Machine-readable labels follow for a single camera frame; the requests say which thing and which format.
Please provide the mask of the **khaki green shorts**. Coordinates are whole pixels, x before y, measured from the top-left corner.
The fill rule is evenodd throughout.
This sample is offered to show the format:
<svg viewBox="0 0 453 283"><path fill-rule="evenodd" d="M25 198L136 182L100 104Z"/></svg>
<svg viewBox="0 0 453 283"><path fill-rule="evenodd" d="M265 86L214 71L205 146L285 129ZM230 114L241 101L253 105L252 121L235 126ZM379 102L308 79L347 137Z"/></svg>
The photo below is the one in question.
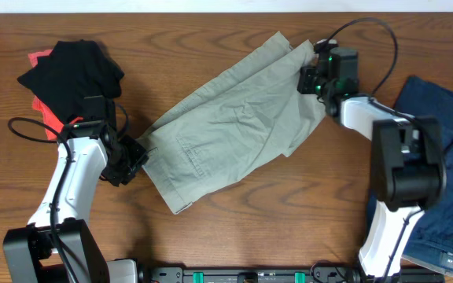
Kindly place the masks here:
<svg viewBox="0 0 453 283"><path fill-rule="evenodd" d="M315 57L309 41L291 47L277 32L262 46L164 113L138 139L146 174L173 214L290 156L325 116L296 87Z"/></svg>

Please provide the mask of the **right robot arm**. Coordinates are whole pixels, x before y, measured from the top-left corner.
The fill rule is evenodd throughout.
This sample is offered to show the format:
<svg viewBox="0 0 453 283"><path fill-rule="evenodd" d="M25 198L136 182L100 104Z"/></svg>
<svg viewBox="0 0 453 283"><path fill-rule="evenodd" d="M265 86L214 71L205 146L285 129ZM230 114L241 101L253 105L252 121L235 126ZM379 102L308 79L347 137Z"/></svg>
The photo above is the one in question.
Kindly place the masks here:
<svg viewBox="0 0 453 283"><path fill-rule="evenodd" d="M414 117L359 90L359 53L320 42L316 62L300 70L298 91L314 94L336 123L371 142L370 189L374 214L357 267L317 266L316 282L422 282L400 266L411 232L446 188L440 126Z"/></svg>

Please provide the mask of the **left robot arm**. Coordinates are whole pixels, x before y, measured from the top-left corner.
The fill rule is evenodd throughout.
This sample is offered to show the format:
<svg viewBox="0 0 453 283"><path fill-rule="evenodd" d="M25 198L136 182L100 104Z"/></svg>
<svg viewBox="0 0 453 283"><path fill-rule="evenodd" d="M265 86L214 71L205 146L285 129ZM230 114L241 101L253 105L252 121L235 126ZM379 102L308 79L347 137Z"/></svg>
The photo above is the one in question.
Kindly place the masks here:
<svg viewBox="0 0 453 283"><path fill-rule="evenodd" d="M106 261L88 221L99 181L128 184L147 151L116 129L116 105L103 96L83 101L82 120L56 135L57 166L28 224L6 233L3 252L14 282L140 282L134 259Z"/></svg>

